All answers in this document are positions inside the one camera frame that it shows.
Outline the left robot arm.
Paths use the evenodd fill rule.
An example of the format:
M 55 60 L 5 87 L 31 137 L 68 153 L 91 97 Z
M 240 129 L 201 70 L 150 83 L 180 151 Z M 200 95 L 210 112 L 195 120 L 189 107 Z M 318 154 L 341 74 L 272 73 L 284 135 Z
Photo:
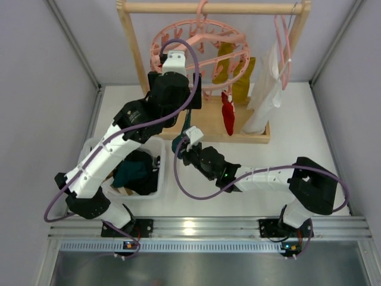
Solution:
M 102 190 L 106 177 L 150 137 L 174 126 L 185 109 L 201 108 L 201 77 L 193 74 L 193 87 L 186 76 L 173 71 L 150 72 L 145 98 L 126 103 L 115 115 L 103 139 L 73 170 L 58 173 L 54 180 L 72 214 L 87 220 L 100 218 L 107 228 L 131 233 L 136 219 L 127 206 L 111 202 Z

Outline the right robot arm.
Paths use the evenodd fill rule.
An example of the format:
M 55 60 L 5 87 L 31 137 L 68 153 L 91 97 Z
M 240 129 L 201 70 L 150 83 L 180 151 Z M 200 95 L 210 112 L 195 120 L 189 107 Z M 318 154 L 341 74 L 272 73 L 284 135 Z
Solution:
M 318 214 L 328 216 L 340 210 L 335 207 L 336 190 L 344 191 L 344 182 L 308 157 L 298 157 L 292 165 L 248 168 L 229 163 L 214 147 L 192 144 L 188 137 L 181 139 L 174 149 L 175 160 L 192 165 L 220 192 L 273 191 L 293 195 L 286 203 L 277 223 L 267 232 L 267 237 L 290 237 L 311 225 Z

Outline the green christmas patterned sock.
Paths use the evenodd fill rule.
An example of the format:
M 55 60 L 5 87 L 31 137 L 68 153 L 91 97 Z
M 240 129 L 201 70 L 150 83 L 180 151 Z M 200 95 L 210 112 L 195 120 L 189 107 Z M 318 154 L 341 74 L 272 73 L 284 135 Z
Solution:
M 141 161 L 122 161 L 113 174 L 113 185 L 122 187 L 131 181 L 138 181 L 148 176 L 145 164 Z

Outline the mustard yellow sock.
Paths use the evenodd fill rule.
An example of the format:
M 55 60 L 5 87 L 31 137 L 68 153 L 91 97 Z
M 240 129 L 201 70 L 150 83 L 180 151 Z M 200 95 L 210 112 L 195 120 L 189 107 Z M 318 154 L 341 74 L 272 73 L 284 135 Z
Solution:
M 234 103 L 243 103 L 246 101 L 249 92 L 250 78 L 254 70 L 256 58 L 251 57 L 249 64 L 242 77 L 232 85 L 232 98 Z
M 220 47 L 218 50 L 218 56 L 224 56 L 227 54 L 231 54 L 233 52 L 233 47 L 231 43 L 225 43 L 221 42 Z M 228 69 L 229 69 L 229 64 L 230 64 L 230 59 L 227 58 L 225 60 L 221 60 L 217 64 L 217 71 L 218 73 L 213 76 L 212 78 L 212 83 L 215 85 L 222 84 L 225 81 L 228 80 L 229 74 L 228 74 Z

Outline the thin dark green sock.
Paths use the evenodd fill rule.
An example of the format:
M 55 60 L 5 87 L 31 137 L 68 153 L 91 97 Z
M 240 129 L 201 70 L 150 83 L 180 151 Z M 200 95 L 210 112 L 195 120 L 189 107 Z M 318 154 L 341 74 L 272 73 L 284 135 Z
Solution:
M 186 111 L 186 115 L 185 115 L 185 119 L 184 119 L 184 124 L 182 126 L 181 132 L 171 142 L 171 149 L 172 149 L 172 152 L 174 152 L 174 153 L 176 152 L 176 148 L 177 148 L 179 142 L 184 137 L 184 132 L 187 129 L 189 129 L 190 126 L 191 126 L 191 114 L 192 114 L 192 110 L 187 110 Z

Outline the pink round clip hanger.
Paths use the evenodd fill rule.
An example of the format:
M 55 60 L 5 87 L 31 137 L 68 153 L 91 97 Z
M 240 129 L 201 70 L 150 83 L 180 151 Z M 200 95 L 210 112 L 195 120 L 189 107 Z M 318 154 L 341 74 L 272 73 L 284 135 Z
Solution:
M 177 21 L 160 31 L 152 41 L 150 48 L 150 65 L 153 72 L 162 72 L 164 57 L 171 50 L 185 52 L 187 77 L 195 71 L 195 65 L 189 51 L 181 43 L 171 43 L 160 53 L 162 45 L 170 39 L 186 41 L 198 56 L 203 97 L 208 100 L 212 95 L 225 91 L 232 95 L 232 85 L 239 80 L 248 67 L 251 52 L 246 41 L 246 35 L 234 27 L 217 20 L 208 18 L 204 12 L 207 1 L 199 1 L 196 16 L 193 19 Z M 220 43 L 231 43 L 233 52 L 218 56 Z M 218 73 L 217 64 L 229 58 L 229 78 L 222 84 L 215 85 L 212 78 Z

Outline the red santa sock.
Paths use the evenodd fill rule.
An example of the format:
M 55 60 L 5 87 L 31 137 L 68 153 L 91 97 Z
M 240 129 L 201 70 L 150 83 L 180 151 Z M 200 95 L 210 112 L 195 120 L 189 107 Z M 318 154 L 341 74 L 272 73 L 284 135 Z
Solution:
M 221 93 L 222 108 L 221 113 L 223 116 L 224 127 L 229 136 L 234 133 L 235 125 L 235 106 L 233 102 L 233 97 L 227 94 L 225 91 Z

